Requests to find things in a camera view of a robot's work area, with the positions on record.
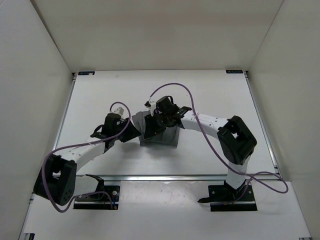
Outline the grey pleated skirt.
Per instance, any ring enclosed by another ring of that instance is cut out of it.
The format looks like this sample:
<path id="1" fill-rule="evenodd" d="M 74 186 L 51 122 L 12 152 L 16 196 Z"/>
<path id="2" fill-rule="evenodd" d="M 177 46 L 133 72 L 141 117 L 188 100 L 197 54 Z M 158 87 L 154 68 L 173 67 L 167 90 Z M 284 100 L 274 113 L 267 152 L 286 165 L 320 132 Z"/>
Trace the grey pleated skirt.
<path id="1" fill-rule="evenodd" d="M 178 146 L 180 134 L 180 128 L 177 126 L 169 127 L 163 133 L 153 136 L 150 139 L 144 139 L 144 133 L 146 130 L 145 116 L 148 114 L 149 111 L 139 111 L 131 117 L 135 128 L 141 133 L 141 136 L 138 137 L 140 146 L 151 147 L 167 145 L 176 148 Z"/>

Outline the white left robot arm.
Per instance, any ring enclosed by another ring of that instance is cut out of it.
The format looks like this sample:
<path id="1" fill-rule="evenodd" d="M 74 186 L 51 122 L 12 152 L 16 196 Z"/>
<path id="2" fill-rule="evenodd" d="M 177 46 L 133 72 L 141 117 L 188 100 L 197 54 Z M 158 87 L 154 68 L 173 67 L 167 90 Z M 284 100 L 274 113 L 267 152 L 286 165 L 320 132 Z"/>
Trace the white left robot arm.
<path id="1" fill-rule="evenodd" d="M 92 174 L 77 177 L 77 172 L 116 141 L 125 143 L 140 136 L 129 117 L 124 119 L 118 111 L 108 113 L 104 124 L 97 126 L 86 142 L 57 148 L 45 157 L 33 193 L 49 200 L 60 213 L 62 206 L 69 208 L 79 196 L 101 198 L 105 194 L 103 180 Z"/>

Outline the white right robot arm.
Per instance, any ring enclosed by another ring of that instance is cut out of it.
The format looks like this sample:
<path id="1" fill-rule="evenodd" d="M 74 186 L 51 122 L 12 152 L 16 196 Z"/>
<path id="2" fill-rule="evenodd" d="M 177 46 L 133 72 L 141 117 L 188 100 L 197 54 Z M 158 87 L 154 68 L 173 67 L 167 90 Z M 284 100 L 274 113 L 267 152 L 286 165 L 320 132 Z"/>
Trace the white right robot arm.
<path id="1" fill-rule="evenodd" d="M 231 118 L 219 118 L 198 113 L 194 104 L 191 107 L 179 107 L 169 95 L 158 101 L 148 100 L 144 105 L 149 109 L 149 114 L 144 117 L 145 140 L 173 127 L 197 131 L 204 137 L 209 135 L 217 139 L 223 155 L 228 160 L 224 195 L 229 200 L 236 200 L 242 195 L 248 162 L 257 145 L 256 138 L 242 118 L 236 115 Z"/>

